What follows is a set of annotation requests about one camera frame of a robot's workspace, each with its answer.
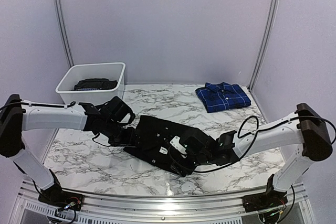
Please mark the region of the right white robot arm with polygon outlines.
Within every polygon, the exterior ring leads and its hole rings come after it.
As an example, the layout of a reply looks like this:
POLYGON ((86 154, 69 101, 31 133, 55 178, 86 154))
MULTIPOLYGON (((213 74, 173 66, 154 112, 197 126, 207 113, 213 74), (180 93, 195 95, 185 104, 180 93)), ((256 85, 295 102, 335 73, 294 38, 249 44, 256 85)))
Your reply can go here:
POLYGON ((284 118, 245 133, 226 132, 216 140, 203 136, 198 129, 187 130, 172 137, 167 152, 175 167, 192 172, 199 165, 217 164, 219 169, 225 169, 250 155, 296 145, 284 166, 270 176, 266 191, 260 195, 260 203, 271 207, 313 163, 331 156, 335 141, 330 139, 329 124, 309 105, 300 103, 284 118))

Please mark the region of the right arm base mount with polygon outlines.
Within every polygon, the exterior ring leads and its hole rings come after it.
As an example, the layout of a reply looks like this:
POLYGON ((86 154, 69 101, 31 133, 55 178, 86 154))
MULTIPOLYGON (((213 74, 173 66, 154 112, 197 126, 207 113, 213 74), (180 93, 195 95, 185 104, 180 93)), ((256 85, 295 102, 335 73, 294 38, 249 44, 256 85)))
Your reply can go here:
POLYGON ((274 189, 274 174, 267 180, 266 191, 263 193, 245 195, 242 197, 243 207, 246 212, 260 211, 287 203, 287 193, 274 189))

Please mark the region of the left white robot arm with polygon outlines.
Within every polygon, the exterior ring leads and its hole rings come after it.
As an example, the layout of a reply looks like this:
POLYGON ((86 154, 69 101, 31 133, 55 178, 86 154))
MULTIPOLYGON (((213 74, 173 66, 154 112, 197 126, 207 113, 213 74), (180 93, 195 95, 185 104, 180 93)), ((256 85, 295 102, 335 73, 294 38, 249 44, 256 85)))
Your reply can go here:
POLYGON ((54 205, 66 202, 57 177, 28 149, 23 132, 42 129, 73 129, 92 132, 94 138, 104 135, 109 147, 134 146, 135 119, 132 109, 119 97, 100 105, 35 103, 12 94, 1 107, 1 156, 9 158, 27 175, 40 193, 54 205))

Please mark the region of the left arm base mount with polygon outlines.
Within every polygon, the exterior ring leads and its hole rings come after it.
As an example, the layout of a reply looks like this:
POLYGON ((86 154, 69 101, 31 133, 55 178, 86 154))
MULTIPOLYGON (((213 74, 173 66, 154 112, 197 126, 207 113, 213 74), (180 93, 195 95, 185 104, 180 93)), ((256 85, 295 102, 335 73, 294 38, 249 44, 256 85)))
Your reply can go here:
POLYGON ((38 200, 48 205, 56 206, 58 211, 75 210, 80 211, 84 196, 63 190, 58 184, 54 184, 46 190, 39 191, 38 200))

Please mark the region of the black long sleeve shirt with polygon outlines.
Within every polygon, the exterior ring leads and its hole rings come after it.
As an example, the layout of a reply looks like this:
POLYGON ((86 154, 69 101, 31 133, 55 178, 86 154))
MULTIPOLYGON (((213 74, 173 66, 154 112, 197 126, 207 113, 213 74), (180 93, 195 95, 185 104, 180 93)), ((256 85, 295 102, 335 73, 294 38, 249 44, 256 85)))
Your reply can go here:
POLYGON ((170 147, 172 146, 170 141, 174 136, 182 136, 186 130, 192 128, 195 127, 142 115, 135 128, 135 146, 124 147, 123 150, 142 161, 170 172, 170 147))

